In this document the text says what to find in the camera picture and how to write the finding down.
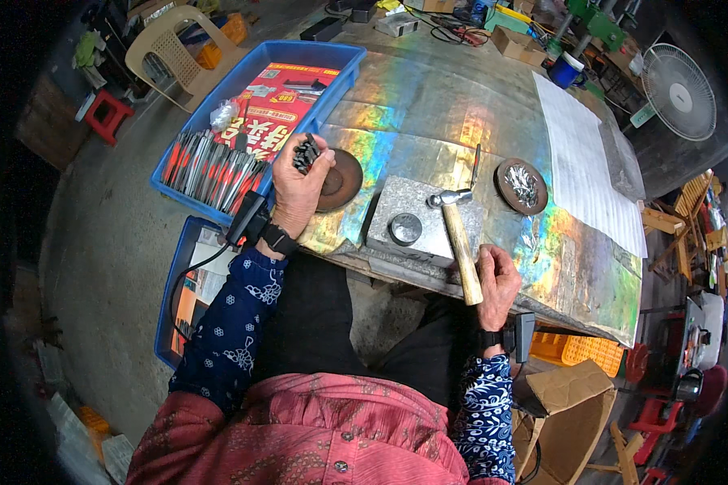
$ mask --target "blue mug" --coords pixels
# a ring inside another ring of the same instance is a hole
[[[583,63],[564,52],[556,59],[547,75],[562,89],[567,89],[569,86],[582,87],[588,81],[588,75],[583,69]]]

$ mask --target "blue floral sleeve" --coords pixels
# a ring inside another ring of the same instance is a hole
[[[225,415],[242,404],[251,385],[262,322],[275,313],[287,261],[253,247],[229,264],[229,276],[183,348],[169,391],[182,390],[214,402]]]
[[[452,439],[470,479],[500,478],[514,483],[512,378],[507,355],[470,358],[461,390],[461,411]]]

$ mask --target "white fan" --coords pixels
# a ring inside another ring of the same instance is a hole
[[[642,83],[648,103],[631,116],[640,127],[654,114],[674,133],[703,141],[714,133],[717,107],[707,78],[693,59],[671,44],[654,44],[644,54]]]

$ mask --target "watch strap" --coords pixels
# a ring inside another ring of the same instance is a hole
[[[485,330],[480,330],[477,333],[477,340],[480,343],[480,350],[483,350],[488,347],[493,347],[494,345],[503,344],[504,332],[489,332]]]
[[[296,241],[281,229],[280,226],[274,225],[272,220],[264,226],[259,237],[265,240],[270,249],[282,255],[288,256],[299,247]]]

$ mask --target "black pants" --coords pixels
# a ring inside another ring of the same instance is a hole
[[[379,377],[405,384],[456,411],[458,384],[474,352],[473,317],[463,302],[438,296],[418,328],[369,369],[350,340],[353,311],[345,270],[298,254],[286,268],[278,310],[263,326],[254,382],[286,373]]]

